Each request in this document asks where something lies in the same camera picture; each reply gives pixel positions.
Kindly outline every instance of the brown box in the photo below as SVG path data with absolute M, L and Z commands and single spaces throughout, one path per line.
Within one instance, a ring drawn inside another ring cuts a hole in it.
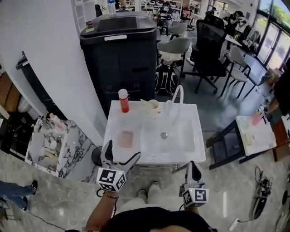
M 10 80 L 7 73 L 3 73 L 0 77 L 0 105 L 4 107 L 8 93 L 11 89 L 12 81 Z
M 15 85 L 12 84 L 4 105 L 4 109 L 7 112 L 15 112 L 17 110 L 19 97 L 20 93 L 18 89 L 15 87 Z

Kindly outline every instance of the backpack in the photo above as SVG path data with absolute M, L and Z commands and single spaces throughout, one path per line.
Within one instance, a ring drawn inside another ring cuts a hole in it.
M 179 79 L 175 75 L 171 65 L 161 63 L 156 67 L 155 72 L 155 93 L 161 95 L 174 95 Z

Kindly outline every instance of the red bottle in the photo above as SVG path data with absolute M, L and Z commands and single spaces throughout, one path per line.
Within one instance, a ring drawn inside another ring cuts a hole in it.
M 126 89 L 120 89 L 118 94 L 122 112 L 127 113 L 129 111 L 128 92 Z

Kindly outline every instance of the bracelet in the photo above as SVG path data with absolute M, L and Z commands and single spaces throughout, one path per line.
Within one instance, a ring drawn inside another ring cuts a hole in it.
M 106 197 L 111 198 L 111 199 L 118 199 L 118 197 L 111 196 L 111 195 L 108 195 L 106 193 L 103 193 L 103 196 L 106 196 Z

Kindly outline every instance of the yellow sticker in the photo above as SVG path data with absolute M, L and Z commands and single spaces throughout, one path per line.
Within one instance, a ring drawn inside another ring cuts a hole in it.
M 93 27 L 93 28 L 88 28 L 88 29 L 86 29 L 86 33 L 88 33 L 88 32 L 91 32 L 91 31 L 93 31 L 95 28 Z

